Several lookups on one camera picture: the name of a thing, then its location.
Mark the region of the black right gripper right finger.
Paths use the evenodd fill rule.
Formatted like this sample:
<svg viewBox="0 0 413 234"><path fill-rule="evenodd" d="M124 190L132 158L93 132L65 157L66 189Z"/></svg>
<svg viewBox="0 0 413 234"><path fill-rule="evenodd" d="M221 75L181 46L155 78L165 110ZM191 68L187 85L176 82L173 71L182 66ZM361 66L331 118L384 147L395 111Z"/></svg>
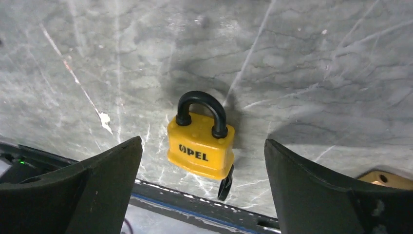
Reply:
<svg viewBox="0 0 413 234"><path fill-rule="evenodd" d="M412 233L412 190L340 174L272 139L264 156L283 234Z"/></svg>

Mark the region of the yellow black padlock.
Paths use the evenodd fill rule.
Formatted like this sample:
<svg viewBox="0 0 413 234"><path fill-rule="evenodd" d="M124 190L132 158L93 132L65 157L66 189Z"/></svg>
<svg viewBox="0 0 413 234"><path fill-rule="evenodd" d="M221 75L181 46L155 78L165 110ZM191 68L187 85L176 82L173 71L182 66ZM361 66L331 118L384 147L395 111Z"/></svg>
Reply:
<svg viewBox="0 0 413 234"><path fill-rule="evenodd" d="M168 160L198 176L219 180L217 199L226 200L233 181L235 129L227 124L221 103L202 91L183 94L167 134Z"/></svg>

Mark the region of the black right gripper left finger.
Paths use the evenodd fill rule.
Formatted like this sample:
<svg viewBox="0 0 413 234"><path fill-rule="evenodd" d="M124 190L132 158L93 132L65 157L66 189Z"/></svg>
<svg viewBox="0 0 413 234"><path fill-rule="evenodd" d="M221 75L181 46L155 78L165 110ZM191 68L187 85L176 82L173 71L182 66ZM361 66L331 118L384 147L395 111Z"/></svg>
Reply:
<svg viewBox="0 0 413 234"><path fill-rule="evenodd" d="M1 233L121 232L143 152L139 136L78 162L5 142L0 150L18 158L0 182ZM30 171L18 175L23 166Z"/></svg>

